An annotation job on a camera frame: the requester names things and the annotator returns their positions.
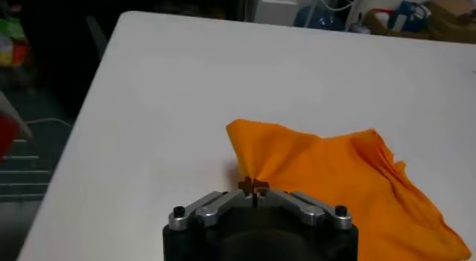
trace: white table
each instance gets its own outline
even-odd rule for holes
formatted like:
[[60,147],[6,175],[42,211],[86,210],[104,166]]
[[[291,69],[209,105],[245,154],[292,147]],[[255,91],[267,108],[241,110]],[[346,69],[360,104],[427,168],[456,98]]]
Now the white table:
[[162,260],[177,204],[231,187],[235,118],[376,128],[476,249],[476,46],[129,12],[20,261]]

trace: cloth fold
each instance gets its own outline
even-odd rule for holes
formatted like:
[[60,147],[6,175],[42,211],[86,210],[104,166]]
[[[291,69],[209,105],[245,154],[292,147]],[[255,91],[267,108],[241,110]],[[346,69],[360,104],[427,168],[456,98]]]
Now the cloth fold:
[[467,260],[471,252],[375,130],[319,138],[277,124],[227,126],[243,176],[348,206],[359,260]]

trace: white cable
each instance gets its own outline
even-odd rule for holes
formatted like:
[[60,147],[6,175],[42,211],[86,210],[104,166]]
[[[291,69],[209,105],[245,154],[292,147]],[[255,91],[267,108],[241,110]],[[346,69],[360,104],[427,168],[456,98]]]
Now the white cable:
[[352,6],[354,5],[354,3],[351,2],[351,3],[349,3],[348,5],[346,5],[346,6],[344,6],[344,7],[332,8],[332,7],[330,7],[330,6],[326,3],[326,1],[324,1],[324,0],[316,0],[316,1],[321,1],[322,4],[323,4],[327,9],[332,10],[332,11],[342,11],[342,10],[347,9],[347,8],[349,8],[349,7],[352,7]]
[[354,5],[353,2],[350,2],[348,5],[346,6],[343,6],[343,7],[340,7],[340,8],[333,8],[333,7],[330,7],[325,0],[313,0],[313,1],[320,1],[322,2],[322,4],[324,5],[324,7],[326,7],[327,9],[331,10],[331,11],[342,11],[342,10],[345,10],[349,7],[352,7]]
[[52,117],[49,117],[49,118],[40,118],[38,120],[29,120],[29,121],[25,121],[26,124],[38,124],[38,123],[45,123],[45,122],[50,122],[50,121],[53,121],[53,122],[57,122],[57,123],[61,123],[62,125],[65,125],[69,128],[73,127],[70,123],[67,123],[66,121],[64,120],[60,120],[59,118],[52,118]]

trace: wire rack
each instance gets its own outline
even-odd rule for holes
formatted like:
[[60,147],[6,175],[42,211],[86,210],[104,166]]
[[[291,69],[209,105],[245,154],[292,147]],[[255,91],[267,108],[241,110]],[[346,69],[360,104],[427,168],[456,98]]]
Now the wire rack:
[[39,201],[51,179],[51,167],[39,148],[24,138],[16,139],[0,162],[0,202]]

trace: screw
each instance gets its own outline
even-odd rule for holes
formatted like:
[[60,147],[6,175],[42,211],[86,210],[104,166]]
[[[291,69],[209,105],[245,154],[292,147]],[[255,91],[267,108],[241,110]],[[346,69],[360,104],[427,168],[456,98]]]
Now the screw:
[[347,216],[347,207],[339,205],[335,206],[335,215],[336,216]]
[[185,216],[185,207],[184,206],[176,206],[173,208],[173,218],[179,218]]

